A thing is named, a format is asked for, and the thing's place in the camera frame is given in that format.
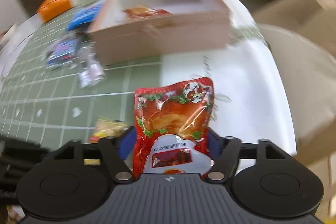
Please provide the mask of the red chicken snack packet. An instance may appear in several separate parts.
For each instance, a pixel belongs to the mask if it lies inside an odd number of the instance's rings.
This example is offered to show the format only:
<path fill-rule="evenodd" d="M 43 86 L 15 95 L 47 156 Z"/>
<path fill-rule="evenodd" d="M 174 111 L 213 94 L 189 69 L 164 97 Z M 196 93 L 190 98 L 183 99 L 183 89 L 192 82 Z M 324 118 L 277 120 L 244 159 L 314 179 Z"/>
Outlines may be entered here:
<path fill-rule="evenodd" d="M 214 85 L 208 77 L 137 89 L 134 176 L 206 174 L 212 162 L 207 148 L 207 127 L 213 106 Z"/>

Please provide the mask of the white red snack packet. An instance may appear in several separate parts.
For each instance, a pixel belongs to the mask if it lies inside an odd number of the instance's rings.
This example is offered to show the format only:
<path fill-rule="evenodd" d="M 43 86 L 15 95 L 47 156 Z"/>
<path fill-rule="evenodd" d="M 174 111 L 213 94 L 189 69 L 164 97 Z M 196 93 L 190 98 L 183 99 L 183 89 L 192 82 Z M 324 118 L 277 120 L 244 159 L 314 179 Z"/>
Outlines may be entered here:
<path fill-rule="evenodd" d="M 71 63 L 77 54 L 80 39 L 75 35 L 66 35 L 53 43 L 45 54 L 47 67 L 60 67 Z"/>

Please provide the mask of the blue seaweed snack packet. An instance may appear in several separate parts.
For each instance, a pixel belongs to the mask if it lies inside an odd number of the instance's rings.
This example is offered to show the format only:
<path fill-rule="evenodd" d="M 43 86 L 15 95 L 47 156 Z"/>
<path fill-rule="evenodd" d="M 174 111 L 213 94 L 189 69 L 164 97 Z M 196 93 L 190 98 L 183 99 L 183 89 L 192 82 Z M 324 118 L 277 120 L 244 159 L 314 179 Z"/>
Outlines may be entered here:
<path fill-rule="evenodd" d="M 104 3 L 105 0 L 98 0 L 89 6 L 85 6 L 79 11 L 75 12 L 66 28 L 66 31 L 72 31 L 84 24 L 91 23 L 93 20 L 95 20 Z"/>

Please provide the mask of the yellow snack packet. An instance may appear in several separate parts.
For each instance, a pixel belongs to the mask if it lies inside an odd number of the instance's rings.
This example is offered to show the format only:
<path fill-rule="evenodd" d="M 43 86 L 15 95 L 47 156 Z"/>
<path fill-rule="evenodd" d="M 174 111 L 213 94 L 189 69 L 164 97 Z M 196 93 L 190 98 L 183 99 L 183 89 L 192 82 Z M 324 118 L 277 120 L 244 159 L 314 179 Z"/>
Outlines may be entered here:
<path fill-rule="evenodd" d="M 105 137 L 119 137 L 129 126 L 120 120 L 109 120 L 99 117 L 96 120 L 93 134 L 89 139 L 89 143 L 97 143 Z"/>

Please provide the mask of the clear plastic wrapped packet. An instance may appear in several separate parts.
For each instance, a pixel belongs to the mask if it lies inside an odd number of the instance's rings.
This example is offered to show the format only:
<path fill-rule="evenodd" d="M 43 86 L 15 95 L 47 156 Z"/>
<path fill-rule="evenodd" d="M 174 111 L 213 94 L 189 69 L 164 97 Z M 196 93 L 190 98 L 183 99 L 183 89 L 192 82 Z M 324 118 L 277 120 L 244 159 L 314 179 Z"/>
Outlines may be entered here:
<path fill-rule="evenodd" d="M 104 69 L 96 59 L 92 43 L 81 43 L 76 53 L 79 66 L 78 81 L 81 89 L 92 87 L 105 80 Z"/>

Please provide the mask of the green grid tablecloth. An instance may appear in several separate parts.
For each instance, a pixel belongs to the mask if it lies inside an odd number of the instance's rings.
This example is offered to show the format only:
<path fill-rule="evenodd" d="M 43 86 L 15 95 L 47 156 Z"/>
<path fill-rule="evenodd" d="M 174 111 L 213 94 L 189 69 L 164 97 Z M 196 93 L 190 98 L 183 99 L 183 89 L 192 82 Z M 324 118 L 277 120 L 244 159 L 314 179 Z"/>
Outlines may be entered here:
<path fill-rule="evenodd" d="M 56 149 L 72 139 L 88 141 L 96 120 L 134 124 L 134 91 L 159 84 L 159 57 L 127 61 L 104 69 L 95 86 L 80 87 L 81 65 L 46 67 L 43 55 L 61 38 L 76 9 L 25 35 L 6 64 L 1 88 L 1 135 Z"/>

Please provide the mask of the red packet inside box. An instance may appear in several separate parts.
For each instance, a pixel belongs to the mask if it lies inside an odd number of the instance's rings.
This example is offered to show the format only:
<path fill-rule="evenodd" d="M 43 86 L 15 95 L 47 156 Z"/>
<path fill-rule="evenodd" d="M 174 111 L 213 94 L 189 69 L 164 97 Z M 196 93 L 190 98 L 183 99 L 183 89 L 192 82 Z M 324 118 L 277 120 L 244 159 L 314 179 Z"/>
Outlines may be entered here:
<path fill-rule="evenodd" d="M 151 9 L 146 6 L 132 7 L 129 9 L 125 9 L 123 12 L 126 13 L 126 19 L 128 21 L 149 19 L 149 18 L 164 16 L 164 15 L 171 15 L 170 12 L 164 9 L 156 10 L 156 9 Z"/>

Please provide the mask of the pink cardboard box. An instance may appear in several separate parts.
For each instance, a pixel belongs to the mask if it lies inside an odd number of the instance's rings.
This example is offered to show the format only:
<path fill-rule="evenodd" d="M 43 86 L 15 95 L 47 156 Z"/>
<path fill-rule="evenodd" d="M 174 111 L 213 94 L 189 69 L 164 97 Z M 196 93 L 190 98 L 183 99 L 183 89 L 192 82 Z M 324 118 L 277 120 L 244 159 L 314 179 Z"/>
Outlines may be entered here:
<path fill-rule="evenodd" d="M 137 6 L 171 15 L 128 21 Z M 105 0 L 88 28 L 103 65 L 178 52 L 222 48 L 232 34 L 231 11 L 223 0 Z"/>

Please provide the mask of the orange tissue box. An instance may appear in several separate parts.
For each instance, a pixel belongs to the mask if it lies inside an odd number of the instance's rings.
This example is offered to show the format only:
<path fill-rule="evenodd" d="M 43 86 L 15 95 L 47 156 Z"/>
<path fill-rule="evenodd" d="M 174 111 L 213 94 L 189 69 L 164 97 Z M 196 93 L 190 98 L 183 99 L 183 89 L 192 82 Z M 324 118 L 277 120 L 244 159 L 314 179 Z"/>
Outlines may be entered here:
<path fill-rule="evenodd" d="M 47 23 L 73 7 L 74 0 L 44 0 L 37 9 L 37 14 L 43 23 Z"/>

